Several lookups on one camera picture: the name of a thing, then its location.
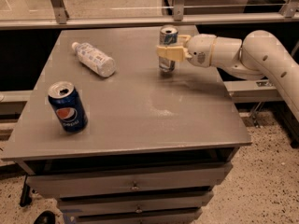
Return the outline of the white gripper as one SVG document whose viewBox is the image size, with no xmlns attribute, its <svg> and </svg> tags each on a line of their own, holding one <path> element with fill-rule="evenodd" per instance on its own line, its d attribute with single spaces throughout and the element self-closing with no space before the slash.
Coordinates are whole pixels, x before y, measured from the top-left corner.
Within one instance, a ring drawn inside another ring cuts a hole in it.
<svg viewBox="0 0 299 224">
<path fill-rule="evenodd" d="M 158 46 L 156 53 L 159 57 L 175 62 L 187 61 L 198 67 L 209 67 L 212 47 L 216 41 L 215 35 L 200 34 L 178 35 L 178 43 L 182 46 Z"/>
</svg>

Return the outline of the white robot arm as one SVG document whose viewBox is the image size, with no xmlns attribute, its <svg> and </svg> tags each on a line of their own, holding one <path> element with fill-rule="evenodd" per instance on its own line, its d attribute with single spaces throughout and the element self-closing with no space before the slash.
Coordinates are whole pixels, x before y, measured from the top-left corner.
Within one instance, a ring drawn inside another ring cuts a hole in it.
<svg viewBox="0 0 299 224">
<path fill-rule="evenodd" d="M 299 120 L 299 64 L 280 41 L 264 30 L 245 39 L 200 34 L 179 35 L 178 42 L 159 45 L 157 55 L 198 67 L 218 67 L 233 77 L 257 80 L 267 77 Z"/>
</svg>

